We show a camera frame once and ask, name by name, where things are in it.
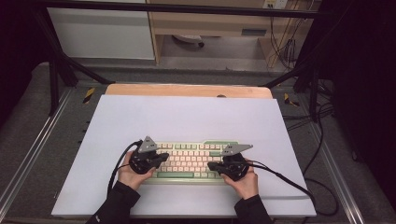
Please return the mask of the yellow and black tape strip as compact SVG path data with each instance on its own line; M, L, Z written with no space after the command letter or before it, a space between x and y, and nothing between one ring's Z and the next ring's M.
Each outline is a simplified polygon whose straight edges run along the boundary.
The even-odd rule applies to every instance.
M286 105L300 106L298 102L293 102L287 93L284 93L284 103Z
M91 100L94 91L95 91L95 88L89 88L87 90L86 95L82 101L83 104L87 104Z

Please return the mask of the wooden table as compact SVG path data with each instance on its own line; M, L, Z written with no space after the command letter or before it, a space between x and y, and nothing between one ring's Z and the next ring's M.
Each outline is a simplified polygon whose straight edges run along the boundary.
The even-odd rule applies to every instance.
M272 99L271 91L264 87L182 85L182 84L110 84L106 95L193 96L221 98Z

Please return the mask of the black metal frame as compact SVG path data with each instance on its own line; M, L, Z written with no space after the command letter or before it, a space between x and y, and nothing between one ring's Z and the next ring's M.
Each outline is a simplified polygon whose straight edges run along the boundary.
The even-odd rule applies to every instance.
M73 9L93 9L93 10L117 10L117 11L144 11L144 12L164 12L164 13L192 13L192 14L213 14L213 15L233 15L233 16L256 16L269 18L302 18L302 19L322 19L328 18L329 13L317 11L301 11L286 9L264 9L251 7L213 7L213 6L192 6L174 4L145 4L145 3L122 3L104 1L77 1L77 0L30 0L27 2L32 14L38 23L38 27L46 37L46 43L51 55L50 64L50 89L51 89L51 111L53 114L58 106L58 84L56 66L60 67L60 75L67 86L75 87L78 83L77 77L71 70L76 68L88 77L93 78L101 84L113 84L112 80L100 77L93 71L77 63L64 53L54 32L42 16L42 11L47 7L73 8Z

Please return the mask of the black curtain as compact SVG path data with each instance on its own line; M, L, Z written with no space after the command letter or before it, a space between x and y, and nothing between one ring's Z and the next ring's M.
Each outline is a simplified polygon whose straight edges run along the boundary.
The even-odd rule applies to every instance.
M321 75L353 149L396 207L396 0L353 0Z
M39 44L22 0L0 0L0 127L23 96L40 63Z

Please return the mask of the light wooden desk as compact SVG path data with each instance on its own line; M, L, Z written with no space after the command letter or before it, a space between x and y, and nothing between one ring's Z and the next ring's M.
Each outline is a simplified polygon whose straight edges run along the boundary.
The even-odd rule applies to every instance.
M149 4L174 4L213 7L264 8L264 0L146 0ZM304 10L308 0L288 0L283 9ZM274 67L280 60L277 50L291 37L295 20L256 16L183 14L150 12L148 14L155 60L162 56L163 39L167 35L248 36L256 37L265 61Z

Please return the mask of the green and pink keyboard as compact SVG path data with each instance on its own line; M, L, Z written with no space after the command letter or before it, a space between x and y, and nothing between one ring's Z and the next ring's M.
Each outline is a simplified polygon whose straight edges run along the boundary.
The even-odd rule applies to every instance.
M211 171L209 162L220 162L220 153L235 141L160 142L157 153L168 153L146 184L170 185L222 185L219 173Z

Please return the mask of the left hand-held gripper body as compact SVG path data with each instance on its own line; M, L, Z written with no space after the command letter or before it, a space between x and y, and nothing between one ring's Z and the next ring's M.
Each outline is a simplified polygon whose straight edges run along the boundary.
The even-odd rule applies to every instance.
M143 175L152 167L158 167L157 149L157 144L150 136L146 136L144 140L139 140L137 148L129 159L132 170L139 175Z

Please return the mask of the person's right hand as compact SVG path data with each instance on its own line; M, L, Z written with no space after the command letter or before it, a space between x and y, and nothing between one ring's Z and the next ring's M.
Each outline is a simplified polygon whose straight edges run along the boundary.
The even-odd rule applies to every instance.
M244 200L259 194L258 176L254 172L253 167L249 167L246 175L238 181L233 181L225 174L222 174L221 177L224 182L231 186L237 195Z

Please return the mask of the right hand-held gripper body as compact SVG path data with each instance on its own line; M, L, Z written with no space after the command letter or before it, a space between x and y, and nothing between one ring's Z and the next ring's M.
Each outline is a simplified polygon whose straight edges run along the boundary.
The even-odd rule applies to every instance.
M248 172L248 163L241 152L252 148L252 145L230 144L220 153L222 162L218 164L217 172L227 175L232 181L238 181Z

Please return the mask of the office chair base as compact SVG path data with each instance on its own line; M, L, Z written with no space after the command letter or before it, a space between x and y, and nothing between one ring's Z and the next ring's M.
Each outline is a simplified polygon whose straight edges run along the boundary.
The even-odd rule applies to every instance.
M174 38L182 42L197 44L200 48L205 46L203 39L199 35L174 35Z

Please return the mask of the aluminium rail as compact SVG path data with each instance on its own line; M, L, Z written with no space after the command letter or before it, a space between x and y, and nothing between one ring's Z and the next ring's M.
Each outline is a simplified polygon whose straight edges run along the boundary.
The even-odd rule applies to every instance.
M70 99L70 95L73 94L74 91L74 88L66 88L64 90L59 100L58 108L54 111L52 115L47 118L44 126L40 130L38 136L35 138L35 141L25 154L23 161L19 165L17 171L8 182L6 189L0 195L0 219L2 219L6 215L9 207L12 205L15 197L21 189L23 182L29 175L42 148L46 144L53 128L55 127L60 116L62 115L64 108L66 107Z
M361 210L357 206L351 190L348 187L347 182L345 181L344 176L339 166L337 165L330 148L326 143L325 139L321 138L324 136L324 133L320 132L319 126L316 123L311 124L310 128L316 139L321 143L321 157L328 170L329 176L337 192L341 205L344 208L349 223L364 224L364 218L361 214Z

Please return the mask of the white board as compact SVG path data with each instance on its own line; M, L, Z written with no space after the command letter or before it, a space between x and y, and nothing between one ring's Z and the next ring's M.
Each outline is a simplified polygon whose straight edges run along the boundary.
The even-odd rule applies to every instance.
M53 207L56 217L90 217L106 198L111 173L125 148L155 142L231 140L252 145L244 156L258 170L260 195L271 217L312 217L278 103L274 99L104 95Z

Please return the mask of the white cabinet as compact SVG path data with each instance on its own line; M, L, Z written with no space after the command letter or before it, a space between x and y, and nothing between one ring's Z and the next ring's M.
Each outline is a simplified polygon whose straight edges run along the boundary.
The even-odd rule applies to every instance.
M74 58L155 58L147 12L49 8L64 52Z

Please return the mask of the person's left hand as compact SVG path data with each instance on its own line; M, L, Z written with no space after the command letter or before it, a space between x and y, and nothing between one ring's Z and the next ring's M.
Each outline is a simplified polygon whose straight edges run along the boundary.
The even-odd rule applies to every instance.
M143 175L137 174L129 165L129 160L132 154L132 151L126 153L122 166L118 170L118 181L133 190L138 190L147 179L152 177L156 168L152 167Z

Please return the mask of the white wall socket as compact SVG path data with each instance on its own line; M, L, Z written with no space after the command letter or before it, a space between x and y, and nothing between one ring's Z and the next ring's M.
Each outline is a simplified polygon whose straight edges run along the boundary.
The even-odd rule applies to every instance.
M264 0L264 8L283 9L286 7L288 0Z

